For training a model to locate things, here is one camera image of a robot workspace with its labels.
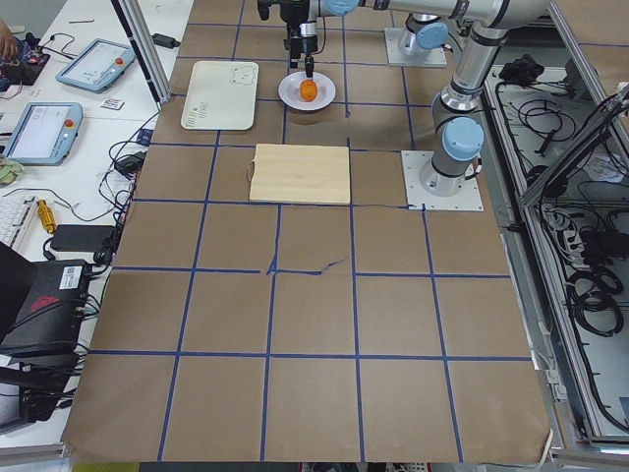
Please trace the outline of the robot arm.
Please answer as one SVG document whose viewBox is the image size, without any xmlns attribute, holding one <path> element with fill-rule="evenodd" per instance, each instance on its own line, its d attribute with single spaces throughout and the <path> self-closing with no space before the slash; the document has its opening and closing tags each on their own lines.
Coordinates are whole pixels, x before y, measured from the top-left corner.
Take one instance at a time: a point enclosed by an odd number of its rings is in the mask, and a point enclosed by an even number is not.
<svg viewBox="0 0 629 472">
<path fill-rule="evenodd" d="M 325 25 L 327 17 L 343 17 L 366 1 L 275 1 L 279 6 L 280 18 L 286 24 L 287 38 L 284 46 L 289 52 L 290 67 L 297 68 L 304 59 L 306 77 L 312 79 L 315 71 L 315 56 L 325 44 L 318 46 L 318 19 Z M 393 29 L 399 34 L 397 49 L 405 59 L 417 57 L 444 45 L 449 36 L 448 26 L 437 15 L 409 13 L 402 29 Z"/>
<path fill-rule="evenodd" d="M 450 83 L 431 106 L 437 148 L 420 171 L 422 186 L 440 197 L 459 193 L 465 173 L 485 141 L 472 117 L 486 76 L 507 34 L 537 19 L 549 3 L 521 1 L 361 1 L 377 11 L 405 11 L 472 21 L 473 27 Z"/>
</svg>

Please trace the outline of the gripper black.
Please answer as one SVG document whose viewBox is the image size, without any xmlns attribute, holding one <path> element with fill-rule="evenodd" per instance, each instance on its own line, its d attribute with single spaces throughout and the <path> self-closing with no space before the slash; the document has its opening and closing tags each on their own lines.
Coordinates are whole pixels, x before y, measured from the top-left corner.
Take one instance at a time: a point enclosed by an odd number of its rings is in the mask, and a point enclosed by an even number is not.
<svg viewBox="0 0 629 472">
<path fill-rule="evenodd" d="M 315 59 L 318 52 L 316 19 L 319 9 L 317 1 L 284 1 L 283 21 L 287 27 L 287 48 L 289 66 L 297 69 L 301 57 L 304 57 L 305 72 L 308 79 L 314 77 Z"/>
</svg>

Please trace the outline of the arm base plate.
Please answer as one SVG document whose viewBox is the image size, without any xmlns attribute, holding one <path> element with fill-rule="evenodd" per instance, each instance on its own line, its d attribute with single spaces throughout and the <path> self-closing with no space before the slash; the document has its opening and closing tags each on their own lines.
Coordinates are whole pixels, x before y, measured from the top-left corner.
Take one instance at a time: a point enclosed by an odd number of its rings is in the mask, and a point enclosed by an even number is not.
<svg viewBox="0 0 629 472">
<path fill-rule="evenodd" d="M 443 43 L 448 37 L 444 23 L 425 26 L 418 32 L 406 28 L 384 30 L 388 64 L 391 66 L 445 68 Z"/>
<path fill-rule="evenodd" d="M 478 179 L 468 166 L 459 177 L 444 177 L 432 166 L 432 151 L 402 150 L 407 207 L 414 210 L 483 211 Z"/>
</svg>

